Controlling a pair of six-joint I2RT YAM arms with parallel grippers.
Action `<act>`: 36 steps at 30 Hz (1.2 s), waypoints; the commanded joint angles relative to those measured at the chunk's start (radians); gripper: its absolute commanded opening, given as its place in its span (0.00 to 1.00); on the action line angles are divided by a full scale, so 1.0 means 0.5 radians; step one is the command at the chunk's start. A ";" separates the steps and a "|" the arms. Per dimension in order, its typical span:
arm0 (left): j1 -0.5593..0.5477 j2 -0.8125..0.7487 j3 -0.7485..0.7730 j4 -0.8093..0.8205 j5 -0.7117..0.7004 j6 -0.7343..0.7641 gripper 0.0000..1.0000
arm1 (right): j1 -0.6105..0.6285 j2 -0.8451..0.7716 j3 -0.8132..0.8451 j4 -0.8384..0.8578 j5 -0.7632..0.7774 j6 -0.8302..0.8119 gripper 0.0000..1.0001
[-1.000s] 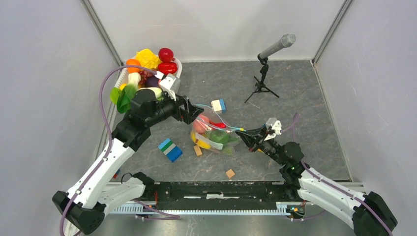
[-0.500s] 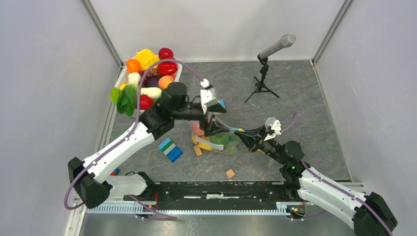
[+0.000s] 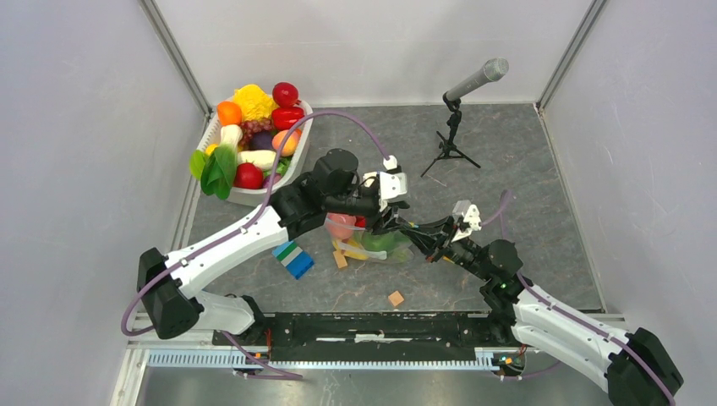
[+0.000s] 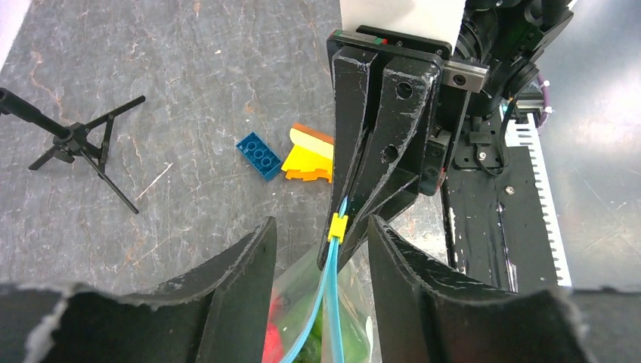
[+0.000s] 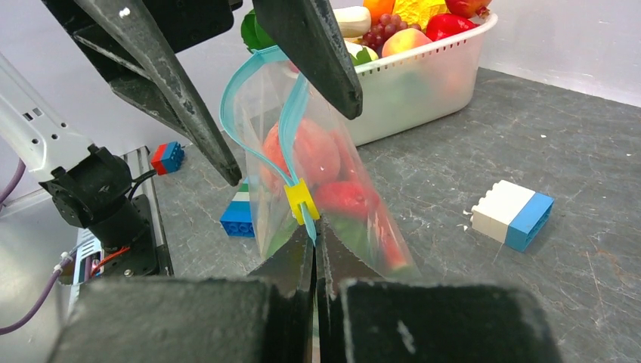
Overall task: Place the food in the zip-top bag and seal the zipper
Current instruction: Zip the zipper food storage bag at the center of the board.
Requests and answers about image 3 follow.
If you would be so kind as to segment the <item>green toy bell pepper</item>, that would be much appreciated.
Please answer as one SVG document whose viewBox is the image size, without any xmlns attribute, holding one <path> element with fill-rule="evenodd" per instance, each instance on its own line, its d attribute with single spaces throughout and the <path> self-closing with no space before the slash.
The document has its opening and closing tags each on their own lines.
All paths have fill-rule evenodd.
<svg viewBox="0 0 717 406">
<path fill-rule="evenodd" d="M 385 251 L 390 254 L 394 250 L 409 246 L 410 240 L 398 231 L 383 234 L 364 233 L 361 238 L 361 244 L 367 251 Z"/>
</svg>

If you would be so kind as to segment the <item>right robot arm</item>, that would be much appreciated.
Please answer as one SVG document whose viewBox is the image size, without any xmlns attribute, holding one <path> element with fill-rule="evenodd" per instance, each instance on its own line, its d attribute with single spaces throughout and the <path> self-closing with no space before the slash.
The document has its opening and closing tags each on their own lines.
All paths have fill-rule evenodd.
<svg viewBox="0 0 717 406">
<path fill-rule="evenodd" d="M 516 341 L 547 353 L 603 389 L 614 405 L 675 404 L 684 380 L 661 341 L 643 327 L 628 332 L 610 326 L 548 295 L 520 272 L 513 242 L 480 246 L 455 217 L 403 222 L 399 230 L 427 261 L 447 259 L 485 282 L 479 291 L 490 307 L 495 343 Z"/>
</svg>

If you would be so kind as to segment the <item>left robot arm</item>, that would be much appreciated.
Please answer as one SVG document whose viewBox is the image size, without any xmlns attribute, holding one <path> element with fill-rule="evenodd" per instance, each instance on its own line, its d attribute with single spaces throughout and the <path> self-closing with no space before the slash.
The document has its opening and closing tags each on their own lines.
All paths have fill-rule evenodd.
<svg viewBox="0 0 717 406">
<path fill-rule="evenodd" d="M 263 251 L 323 226 L 330 213 L 365 218 L 368 224 L 401 205 L 408 178 L 394 156 L 384 170 L 355 178 L 358 160 L 333 149 L 314 168 L 285 184 L 244 219 L 207 239 L 164 255 L 151 248 L 140 255 L 135 303 L 144 306 L 160 339 L 195 329 L 224 330 L 245 344 L 265 336 L 265 321 L 247 299 L 205 292 L 224 273 Z"/>
</svg>

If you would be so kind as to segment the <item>pink toy peach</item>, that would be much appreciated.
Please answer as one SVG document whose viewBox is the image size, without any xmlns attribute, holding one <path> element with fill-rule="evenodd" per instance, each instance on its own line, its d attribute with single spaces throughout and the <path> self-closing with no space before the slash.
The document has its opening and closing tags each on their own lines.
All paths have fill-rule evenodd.
<svg viewBox="0 0 717 406">
<path fill-rule="evenodd" d="M 357 218 L 339 213 L 328 213 L 325 226 L 328 233 L 338 240 L 350 239 L 355 231 Z"/>
</svg>

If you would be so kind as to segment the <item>clear zip top bag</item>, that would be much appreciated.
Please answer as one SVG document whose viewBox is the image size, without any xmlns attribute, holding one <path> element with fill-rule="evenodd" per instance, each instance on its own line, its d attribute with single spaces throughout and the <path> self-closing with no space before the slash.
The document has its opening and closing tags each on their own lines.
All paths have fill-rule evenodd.
<svg viewBox="0 0 717 406">
<path fill-rule="evenodd" d="M 373 234 L 364 217 L 329 213 L 325 229 L 334 250 L 345 258 L 400 264 L 413 259 L 410 240 L 398 231 Z"/>
</svg>

